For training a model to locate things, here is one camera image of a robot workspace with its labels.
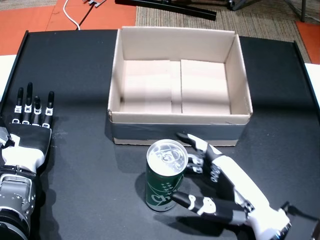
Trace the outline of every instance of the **can top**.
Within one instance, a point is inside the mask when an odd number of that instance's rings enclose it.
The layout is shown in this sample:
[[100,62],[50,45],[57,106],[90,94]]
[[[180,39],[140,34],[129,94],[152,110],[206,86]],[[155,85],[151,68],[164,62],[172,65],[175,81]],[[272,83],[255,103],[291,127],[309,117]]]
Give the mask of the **can top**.
[[169,177],[185,170],[188,164],[188,153],[179,142],[163,139],[149,147],[146,160],[155,173]]

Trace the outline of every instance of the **carpet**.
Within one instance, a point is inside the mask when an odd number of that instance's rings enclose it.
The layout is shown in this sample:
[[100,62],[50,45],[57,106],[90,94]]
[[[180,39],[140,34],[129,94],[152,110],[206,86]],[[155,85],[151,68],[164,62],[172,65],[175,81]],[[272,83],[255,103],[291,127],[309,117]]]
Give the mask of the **carpet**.
[[54,6],[57,0],[0,0],[0,10]]
[[[292,3],[299,7],[300,0]],[[217,11],[216,21],[158,9],[137,7],[136,26],[186,27],[235,31],[240,36],[271,40],[296,41],[303,59],[310,63],[307,49],[300,36],[295,21],[299,20],[288,4],[283,0],[262,0],[238,11],[229,11],[225,6],[216,6],[211,2],[199,0],[190,6]],[[319,15],[319,0],[308,0],[306,13]]]

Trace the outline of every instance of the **green can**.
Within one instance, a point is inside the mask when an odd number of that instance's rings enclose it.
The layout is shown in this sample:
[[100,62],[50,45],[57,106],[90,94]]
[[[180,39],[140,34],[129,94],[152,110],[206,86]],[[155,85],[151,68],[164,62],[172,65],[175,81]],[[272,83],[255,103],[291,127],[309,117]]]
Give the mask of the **green can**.
[[146,153],[146,204],[157,212],[165,212],[176,204],[171,200],[177,191],[188,164],[184,146],[171,139],[152,144]]

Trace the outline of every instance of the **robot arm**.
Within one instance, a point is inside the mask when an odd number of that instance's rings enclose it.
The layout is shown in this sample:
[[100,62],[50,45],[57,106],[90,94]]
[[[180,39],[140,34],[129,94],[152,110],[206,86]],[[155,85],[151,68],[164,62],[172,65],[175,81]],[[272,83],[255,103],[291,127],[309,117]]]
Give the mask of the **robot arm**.
[[28,240],[30,237],[31,214],[42,192],[37,169],[44,164],[51,141],[54,93],[49,94],[49,108],[46,108],[42,124],[38,97],[34,98],[33,112],[26,111],[32,109],[32,83],[29,83],[27,90],[24,113],[23,88],[20,88],[13,120],[8,128],[0,117],[1,153],[5,162],[0,166],[1,239]]
[[216,222],[248,225],[257,240],[284,239],[291,226],[285,211],[272,209],[265,195],[232,158],[196,136],[177,136],[200,155],[200,159],[191,156],[189,168],[202,174],[222,199],[175,192],[174,201]]

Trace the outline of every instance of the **open cardboard box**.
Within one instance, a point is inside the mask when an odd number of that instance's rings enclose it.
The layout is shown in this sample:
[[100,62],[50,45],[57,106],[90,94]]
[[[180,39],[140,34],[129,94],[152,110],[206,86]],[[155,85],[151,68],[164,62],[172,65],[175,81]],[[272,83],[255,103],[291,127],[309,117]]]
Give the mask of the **open cardboard box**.
[[253,113],[233,31],[124,27],[117,32],[108,101],[116,144],[196,135],[234,146]]

